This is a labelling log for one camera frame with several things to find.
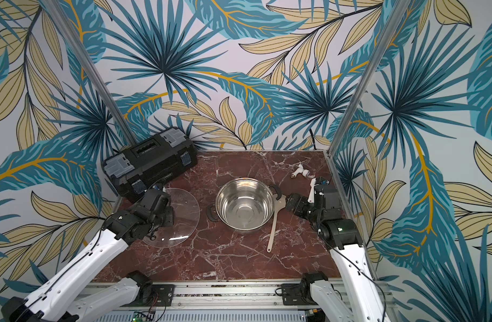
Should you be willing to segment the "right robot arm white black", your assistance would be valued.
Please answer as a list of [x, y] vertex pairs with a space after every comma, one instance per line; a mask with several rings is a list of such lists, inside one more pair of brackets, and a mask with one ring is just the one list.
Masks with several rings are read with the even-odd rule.
[[341, 274], [349, 303], [323, 272], [303, 275], [301, 299], [316, 304], [329, 321], [389, 321], [387, 297], [370, 272], [357, 225], [343, 214], [338, 190], [322, 183], [311, 188], [310, 197], [293, 193], [286, 197], [286, 209], [309, 222], [325, 244]]

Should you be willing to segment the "stainless steel pot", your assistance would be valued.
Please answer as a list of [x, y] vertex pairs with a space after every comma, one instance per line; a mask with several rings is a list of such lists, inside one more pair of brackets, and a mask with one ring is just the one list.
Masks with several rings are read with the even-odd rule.
[[212, 222], [222, 221], [237, 232], [250, 233], [266, 225], [285, 206], [286, 197], [279, 186], [236, 178], [219, 189], [206, 215]]

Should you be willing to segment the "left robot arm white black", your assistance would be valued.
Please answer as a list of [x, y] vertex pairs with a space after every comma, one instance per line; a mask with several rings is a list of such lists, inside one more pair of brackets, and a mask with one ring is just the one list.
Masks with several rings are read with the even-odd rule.
[[152, 281], [139, 271], [93, 295], [78, 295], [110, 261], [159, 228], [172, 225], [171, 196], [162, 186], [146, 190], [127, 209], [106, 218], [93, 240], [68, 265], [26, 298], [13, 297], [1, 308], [4, 321], [95, 321], [116, 308], [138, 302], [152, 305]]

